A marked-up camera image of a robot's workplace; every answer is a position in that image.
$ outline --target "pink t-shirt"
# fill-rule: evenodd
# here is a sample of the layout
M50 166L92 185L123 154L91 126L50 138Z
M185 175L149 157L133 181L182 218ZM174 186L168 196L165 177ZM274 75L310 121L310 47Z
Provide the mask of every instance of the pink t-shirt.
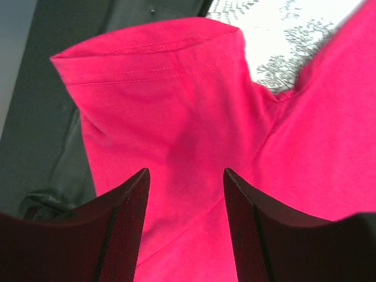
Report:
M205 18L122 29L54 56L98 195L150 169L135 281L237 281L226 167L318 217L376 211L375 50L368 0L277 96L252 81L242 32Z

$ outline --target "fabric fold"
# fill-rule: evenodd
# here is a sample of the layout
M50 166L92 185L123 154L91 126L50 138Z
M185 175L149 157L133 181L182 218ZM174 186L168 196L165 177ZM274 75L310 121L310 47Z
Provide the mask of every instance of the fabric fold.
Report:
M136 281L237 281L226 167L315 216L375 209L375 13L365 2L277 96L251 80L241 31L210 19L122 29L52 58L97 194L150 169Z

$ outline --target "black object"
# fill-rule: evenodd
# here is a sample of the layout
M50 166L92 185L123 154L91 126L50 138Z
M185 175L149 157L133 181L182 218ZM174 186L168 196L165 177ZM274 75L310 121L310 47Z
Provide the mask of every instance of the black object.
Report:
M0 281L133 281L149 185L142 169L53 220L0 213Z
M49 58L104 32L204 15L211 1L38 0L0 141L0 212L23 217L34 191L74 206L96 196L78 110Z
M376 213L326 221L282 204L231 169L223 180L239 282L376 281Z

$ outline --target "black mesh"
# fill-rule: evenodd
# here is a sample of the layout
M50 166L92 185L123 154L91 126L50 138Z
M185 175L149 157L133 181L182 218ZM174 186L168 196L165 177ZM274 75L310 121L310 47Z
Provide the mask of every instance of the black mesh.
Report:
M99 282L130 282L135 276L149 184L143 178L119 203Z
M269 282L254 206L226 177L224 194L239 282Z

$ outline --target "white patterned fabric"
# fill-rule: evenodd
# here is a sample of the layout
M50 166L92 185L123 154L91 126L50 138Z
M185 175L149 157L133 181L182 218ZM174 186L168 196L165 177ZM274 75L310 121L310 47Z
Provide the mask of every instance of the white patterned fabric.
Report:
M254 81L278 93L362 0L214 0L208 18L238 26Z

